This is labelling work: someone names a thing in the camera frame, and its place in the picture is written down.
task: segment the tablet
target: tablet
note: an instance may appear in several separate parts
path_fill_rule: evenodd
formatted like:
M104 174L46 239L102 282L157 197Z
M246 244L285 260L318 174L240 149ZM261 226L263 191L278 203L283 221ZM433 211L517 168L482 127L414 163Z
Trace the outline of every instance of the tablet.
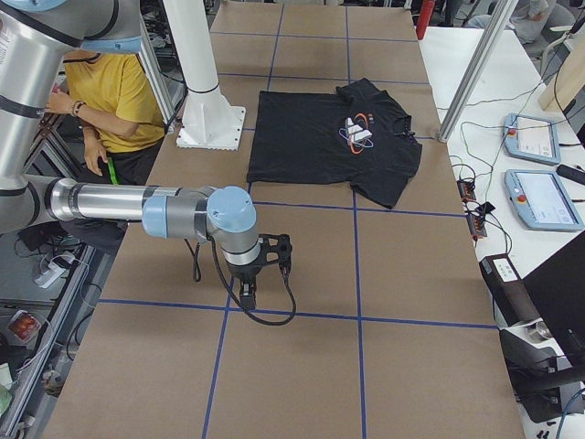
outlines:
M557 126L547 119L508 114L504 122L504 145L512 157L545 165L560 163Z
M552 171L505 171L505 186L518 217L532 230L576 231L585 224Z

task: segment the person's hand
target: person's hand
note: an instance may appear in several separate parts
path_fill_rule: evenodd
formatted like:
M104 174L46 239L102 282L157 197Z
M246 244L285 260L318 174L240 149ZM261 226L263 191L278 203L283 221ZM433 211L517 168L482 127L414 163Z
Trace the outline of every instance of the person's hand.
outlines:
M45 110L54 114L69 114L74 102L67 93L57 90L57 92L52 92L48 97Z
M542 21L542 19L544 18L544 14L542 12L539 12L538 14L536 14L535 16L528 16L529 20L532 21Z
M106 148L104 148L101 144L101 140L93 137L86 138L85 154L83 156L85 158L85 164L87 165L88 169L92 173L102 177L98 160L101 157L103 163L108 163L108 156L106 155Z

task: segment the white desk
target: white desk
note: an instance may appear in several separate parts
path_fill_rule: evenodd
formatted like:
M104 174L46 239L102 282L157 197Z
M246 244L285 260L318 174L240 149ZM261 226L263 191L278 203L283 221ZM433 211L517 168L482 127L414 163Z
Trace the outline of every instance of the white desk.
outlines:
M459 86L482 32L482 30L466 28L430 27L427 29L425 38L420 42L420 48L438 109L446 109L451 103L452 96ZM481 100L514 98L522 92L531 91L539 82L540 76L516 36L511 31L505 31L486 64L470 103ZM465 164L473 167L477 174L489 170L487 165L472 158L466 152L460 131L462 123L466 121L486 126L501 126L505 116L511 112L521 112L562 121L564 119L562 114L543 112L540 109L537 99L544 89L545 86L541 84L533 94L524 95L513 101L467 106L448 141L450 155L459 156ZM439 110L441 120L445 113L446 111ZM561 143L575 144L579 142L567 122L558 124L557 128L558 139ZM502 143L502 129L486 129L471 125L465 125L463 129L472 154L481 157L488 163L493 163ZM581 146L563 147L561 148L561 159L562 163L568 166L576 164L585 166L585 150ZM454 157L452 162L460 163ZM510 253L510 259L520 275L524 277L545 261L548 256L573 239L576 234L526 229L516 217L506 194L503 174L510 168L554 169L554 167L510 157L502 149L495 161L493 180L487 197L485 192L488 187L488 177L480 177L476 181L476 196L481 202L487 199L496 207L494 214L512 237L513 249ZM454 168L456 176L459 176L460 169L460 167ZM470 175L471 173L463 170L464 177ZM585 198L584 186L567 179L562 179L562 181L572 198ZM581 216L585 217L585 205L577 206ZM478 261L486 255L502 253L505 250L503 233L489 224L486 229L488 237L477 243ZM527 438L535 437L540 430L551 429L545 423L534 424L530 422L522 407L520 410L524 414L523 420ZM563 426L561 439L582 439L583 432L585 432L585 416L570 416ZM548 437L554 438L555 433L556 429L551 431Z

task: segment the folded black shirt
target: folded black shirt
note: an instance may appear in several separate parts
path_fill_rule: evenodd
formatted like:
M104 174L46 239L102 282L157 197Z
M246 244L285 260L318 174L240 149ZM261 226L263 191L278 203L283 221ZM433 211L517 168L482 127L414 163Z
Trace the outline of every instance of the folded black shirt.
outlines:
M419 169L411 118L386 91L363 79L337 94L261 91L248 182L330 184L392 209ZM371 132L347 139L346 120Z

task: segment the person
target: person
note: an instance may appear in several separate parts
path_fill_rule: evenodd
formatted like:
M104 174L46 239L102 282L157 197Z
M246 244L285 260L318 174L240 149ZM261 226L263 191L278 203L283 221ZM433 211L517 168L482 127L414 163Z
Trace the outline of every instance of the person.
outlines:
M519 0L506 27L514 30L520 43L532 43L542 32L556 3L557 0ZM490 19L489 15L474 16L465 27L485 29Z
M83 132L79 182L144 185L165 137L156 98L136 55L74 50L63 58L69 94L51 92L46 110L71 114ZM69 234L108 254L118 251L126 224L63 221Z

